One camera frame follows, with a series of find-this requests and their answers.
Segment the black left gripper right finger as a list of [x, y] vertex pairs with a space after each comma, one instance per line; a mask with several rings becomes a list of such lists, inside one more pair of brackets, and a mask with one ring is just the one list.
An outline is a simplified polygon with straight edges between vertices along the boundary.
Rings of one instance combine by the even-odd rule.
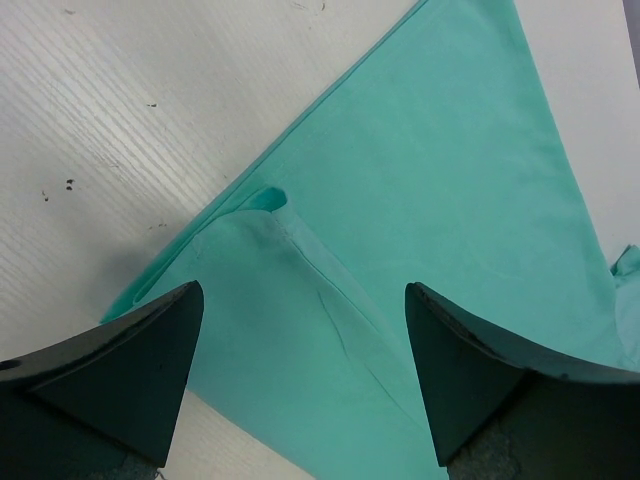
[[554, 351], [420, 283], [405, 317], [438, 464], [452, 479], [635, 479], [639, 376]]

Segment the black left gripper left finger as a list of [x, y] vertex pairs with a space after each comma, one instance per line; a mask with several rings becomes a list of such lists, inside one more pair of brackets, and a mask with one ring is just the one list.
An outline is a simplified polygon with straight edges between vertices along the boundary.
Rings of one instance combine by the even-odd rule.
[[204, 312], [185, 283], [115, 320], [1, 363], [4, 479], [156, 479]]

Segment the light green t shirt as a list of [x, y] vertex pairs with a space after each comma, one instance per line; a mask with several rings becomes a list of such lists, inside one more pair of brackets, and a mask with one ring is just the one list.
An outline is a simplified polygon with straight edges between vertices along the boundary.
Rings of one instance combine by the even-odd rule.
[[515, 5], [423, 1], [114, 302], [197, 281], [188, 386], [319, 479], [441, 479], [404, 291], [639, 366], [639, 252], [610, 270]]

